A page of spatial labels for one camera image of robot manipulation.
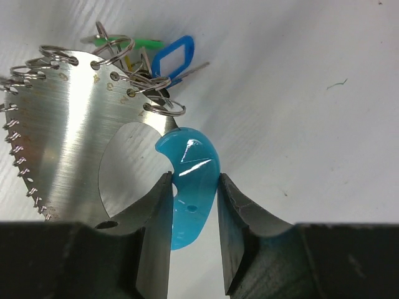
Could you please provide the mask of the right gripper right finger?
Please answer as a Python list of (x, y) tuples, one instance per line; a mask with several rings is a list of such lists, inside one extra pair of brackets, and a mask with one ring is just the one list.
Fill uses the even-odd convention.
[(218, 224), (228, 297), (296, 297), (294, 225), (247, 197), (225, 173), (218, 183)]

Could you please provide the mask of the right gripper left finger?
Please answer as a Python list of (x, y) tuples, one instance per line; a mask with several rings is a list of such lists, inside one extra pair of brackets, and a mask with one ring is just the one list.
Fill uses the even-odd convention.
[(173, 220), (172, 174), (122, 212), (95, 226), (101, 232), (133, 237), (122, 262), (120, 285), (131, 298), (166, 298)]

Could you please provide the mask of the metal key organiser disc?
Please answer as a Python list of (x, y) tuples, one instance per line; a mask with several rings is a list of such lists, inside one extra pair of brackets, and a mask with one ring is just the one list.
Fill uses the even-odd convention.
[(192, 244), (208, 219), (220, 162), (200, 131), (180, 127), (186, 108), (171, 99), (168, 77), (153, 77), (157, 52), (112, 48), (91, 52), (42, 45), (40, 56), (10, 69), (3, 129), (27, 197), (48, 221), (95, 226), (145, 195), (173, 168), (171, 249)]

